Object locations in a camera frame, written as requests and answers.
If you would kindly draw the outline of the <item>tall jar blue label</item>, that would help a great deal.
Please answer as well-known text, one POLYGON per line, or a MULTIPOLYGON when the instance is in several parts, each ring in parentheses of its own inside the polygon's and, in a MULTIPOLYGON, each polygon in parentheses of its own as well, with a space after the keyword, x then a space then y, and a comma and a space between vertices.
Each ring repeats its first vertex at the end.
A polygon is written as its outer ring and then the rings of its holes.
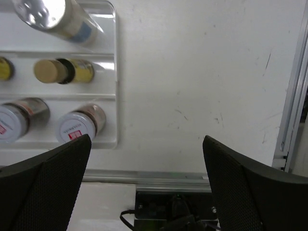
POLYGON ((75 0, 13 0, 18 17, 31 28, 87 46, 101 29, 75 0))

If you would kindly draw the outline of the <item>small yellow bottle front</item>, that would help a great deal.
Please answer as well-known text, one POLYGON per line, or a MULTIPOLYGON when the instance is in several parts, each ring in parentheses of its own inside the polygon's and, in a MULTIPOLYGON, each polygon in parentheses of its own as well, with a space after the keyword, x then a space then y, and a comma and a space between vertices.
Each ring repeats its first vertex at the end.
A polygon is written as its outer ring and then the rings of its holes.
POLYGON ((91 62, 80 59, 42 59, 33 66, 36 79, 42 83, 89 83, 95 75, 91 62))

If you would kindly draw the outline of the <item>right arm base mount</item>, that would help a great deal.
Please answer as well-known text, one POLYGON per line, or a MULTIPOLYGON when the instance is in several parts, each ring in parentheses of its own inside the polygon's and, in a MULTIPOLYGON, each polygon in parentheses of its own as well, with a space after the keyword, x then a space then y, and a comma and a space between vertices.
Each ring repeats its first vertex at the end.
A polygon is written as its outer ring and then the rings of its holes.
POLYGON ((209 192, 137 191, 134 209, 120 214, 132 231, 219 231, 209 192))

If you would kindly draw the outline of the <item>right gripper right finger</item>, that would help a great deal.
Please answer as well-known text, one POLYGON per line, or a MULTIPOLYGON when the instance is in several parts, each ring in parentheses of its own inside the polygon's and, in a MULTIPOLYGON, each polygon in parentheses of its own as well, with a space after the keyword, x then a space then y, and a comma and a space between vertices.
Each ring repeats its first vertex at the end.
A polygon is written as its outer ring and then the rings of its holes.
POLYGON ((240 154, 206 135, 203 153, 223 231, 306 231, 308 179, 240 154))

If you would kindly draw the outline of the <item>spice jar white lid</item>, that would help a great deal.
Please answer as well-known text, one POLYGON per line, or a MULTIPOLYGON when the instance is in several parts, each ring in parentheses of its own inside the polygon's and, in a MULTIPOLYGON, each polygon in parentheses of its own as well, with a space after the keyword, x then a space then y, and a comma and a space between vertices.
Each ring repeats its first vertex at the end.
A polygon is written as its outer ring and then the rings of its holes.
POLYGON ((61 143, 74 140, 84 134, 94 140, 104 129, 106 114, 96 104, 85 104, 59 118, 55 128, 56 139, 61 143))
POLYGON ((40 98, 22 98, 0 105, 0 142, 12 143, 46 125, 50 109, 40 98))

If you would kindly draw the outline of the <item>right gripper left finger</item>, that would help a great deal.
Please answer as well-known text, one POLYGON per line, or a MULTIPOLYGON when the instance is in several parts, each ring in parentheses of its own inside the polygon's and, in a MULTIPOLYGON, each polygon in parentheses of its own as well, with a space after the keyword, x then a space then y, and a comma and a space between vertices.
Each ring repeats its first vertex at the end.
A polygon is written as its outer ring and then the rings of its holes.
POLYGON ((67 230, 91 151, 82 135, 0 169, 2 231, 67 230))

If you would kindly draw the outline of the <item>small yellow bottle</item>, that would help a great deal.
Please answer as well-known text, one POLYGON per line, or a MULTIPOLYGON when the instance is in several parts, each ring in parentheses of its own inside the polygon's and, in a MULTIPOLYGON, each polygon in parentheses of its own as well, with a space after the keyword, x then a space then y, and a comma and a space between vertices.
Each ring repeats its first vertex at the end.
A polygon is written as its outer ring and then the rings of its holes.
POLYGON ((36 79, 42 83, 89 83, 95 75, 91 62, 80 59, 42 59, 33 66, 36 79))
POLYGON ((14 65, 6 58, 0 58, 0 80, 8 81, 14 75, 14 65))

